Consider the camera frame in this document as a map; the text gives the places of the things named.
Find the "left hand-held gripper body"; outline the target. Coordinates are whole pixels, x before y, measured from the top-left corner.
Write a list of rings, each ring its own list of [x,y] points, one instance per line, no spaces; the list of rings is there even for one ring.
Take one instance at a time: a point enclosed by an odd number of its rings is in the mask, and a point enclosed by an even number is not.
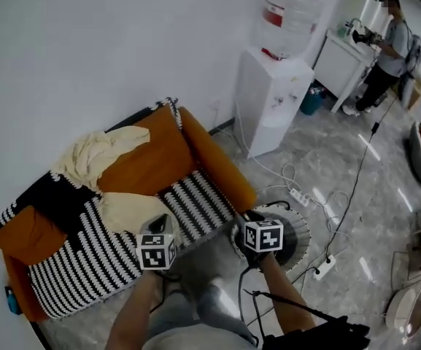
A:
[[[172,234],[139,234],[136,237],[136,254],[144,271],[167,271],[177,255]]]

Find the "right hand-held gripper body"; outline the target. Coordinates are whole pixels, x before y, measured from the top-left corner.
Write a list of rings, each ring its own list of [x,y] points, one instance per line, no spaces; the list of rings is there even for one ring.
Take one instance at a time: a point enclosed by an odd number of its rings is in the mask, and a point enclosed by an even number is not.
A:
[[[250,264],[256,263],[269,252],[282,250],[282,223],[263,220],[244,224],[244,250]]]

